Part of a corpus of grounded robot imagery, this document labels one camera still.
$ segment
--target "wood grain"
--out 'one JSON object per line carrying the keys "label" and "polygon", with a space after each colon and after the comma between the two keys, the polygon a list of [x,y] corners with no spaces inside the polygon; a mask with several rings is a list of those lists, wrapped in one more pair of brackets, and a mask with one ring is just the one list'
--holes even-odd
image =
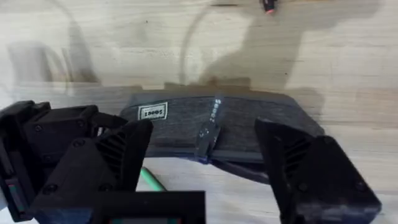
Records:
{"label": "wood grain", "polygon": [[[117,114],[130,94],[179,84],[285,93],[382,200],[375,223],[398,223],[397,10],[395,0],[280,0],[274,16],[257,0],[0,0],[0,106]],[[146,166],[170,189],[205,189],[208,223],[279,222],[268,186],[183,160]]]}

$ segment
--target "wooden table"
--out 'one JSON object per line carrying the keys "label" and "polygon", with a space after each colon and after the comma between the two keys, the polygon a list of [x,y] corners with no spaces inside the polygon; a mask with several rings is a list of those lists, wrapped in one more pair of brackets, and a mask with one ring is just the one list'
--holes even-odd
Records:
{"label": "wooden table", "polygon": [[[396,0],[280,0],[274,16],[257,0],[0,0],[0,106],[118,113],[131,93],[179,84],[285,93],[382,200],[375,223],[393,224],[397,10]],[[208,223],[279,222],[269,186],[178,159],[145,163],[168,189],[206,190]]]}

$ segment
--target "dark gray fabric pouch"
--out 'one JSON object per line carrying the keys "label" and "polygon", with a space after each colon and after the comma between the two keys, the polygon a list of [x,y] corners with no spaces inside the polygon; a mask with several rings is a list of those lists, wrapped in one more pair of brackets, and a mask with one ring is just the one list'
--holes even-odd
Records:
{"label": "dark gray fabric pouch", "polygon": [[289,96],[217,91],[149,91],[135,94],[120,114],[151,119],[146,157],[179,157],[213,164],[227,172],[268,183],[254,132],[256,118],[303,130],[323,129]]}

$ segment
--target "green cable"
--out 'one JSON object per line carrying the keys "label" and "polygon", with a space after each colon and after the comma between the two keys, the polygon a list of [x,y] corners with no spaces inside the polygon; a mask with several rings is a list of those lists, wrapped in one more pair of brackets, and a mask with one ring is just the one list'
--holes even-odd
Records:
{"label": "green cable", "polygon": [[144,178],[145,182],[149,184],[155,191],[167,191],[166,188],[156,179],[156,177],[147,169],[142,167],[140,175]]}

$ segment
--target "screw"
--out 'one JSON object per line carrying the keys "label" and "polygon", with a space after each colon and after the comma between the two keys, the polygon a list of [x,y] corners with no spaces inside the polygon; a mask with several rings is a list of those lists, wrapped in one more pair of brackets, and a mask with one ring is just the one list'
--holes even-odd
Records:
{"label": "screw", "polygon": [[83,139],[77,139],[76,141],[73,142],[73,147],[81,147],[84,146],[86,141]]}
{"label": "screw", "polygon": [[98,187],[99,191],[105,191],[105,192],[109,192],[113,189],[113,186],[111,184],[101,184],[100,187]]}
{"label": "screw", "polygon": [[79,126],[81,128],[85,126],[85,122],[82,120],[78,120],[76,123],[77,123],[77,126]]}
{"label": "screw", "polygon": [[324,138],[323,138],[323,141],[324,141],[326,144],[333,143],[333,139],[332,139],[331,137],[324,137]]}
{"label": "screw", "polygon": [[36,131],[36,132],[43,131],[43,128],[42,128],[40,125],[36,125],[36,126],[35,126],[35,131]]}
{"label": "screw", "polygon": [[362,181],[355,183],[356,190],[364,192],[366,190],[366,184]]}
{"label": "screw", "polygon": [[43,194],[44,195],[49,195],[51,193],[54,193],[58,190],[58,185],[57,184],[49,184],[44,187],[43,189]]}
{"label": "screw", "polygon": [[51,156],[43,156],[44,162],[50,162],[51,161]]}
{"label": "screw", "polygon": [[301,192],[306,192],[308,190],[308,186],[304,183],[300,183],[297,188]]}

